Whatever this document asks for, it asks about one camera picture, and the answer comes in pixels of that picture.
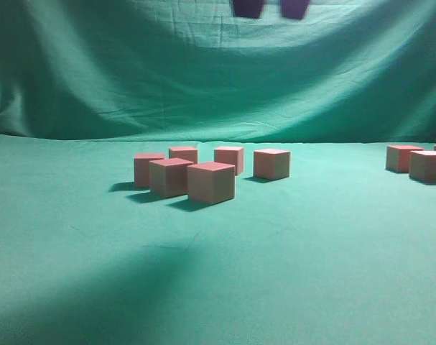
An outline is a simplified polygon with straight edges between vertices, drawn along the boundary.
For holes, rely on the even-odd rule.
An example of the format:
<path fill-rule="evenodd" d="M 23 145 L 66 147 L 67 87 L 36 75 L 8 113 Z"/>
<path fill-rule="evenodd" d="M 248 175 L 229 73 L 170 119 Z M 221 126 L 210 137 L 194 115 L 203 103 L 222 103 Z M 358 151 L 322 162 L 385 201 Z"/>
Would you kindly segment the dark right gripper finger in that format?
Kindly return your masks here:
<path fill-rule="evenodd" d="M 280 12 L 286 19 L 302 20 L 309 5 L 310 0 L 281 0 Z"/>
<path fill-rule="evenodd" d="M 258 19 L 264 8 L 265 0 L 232 0 L 231 5 L 235 17 Z"/>

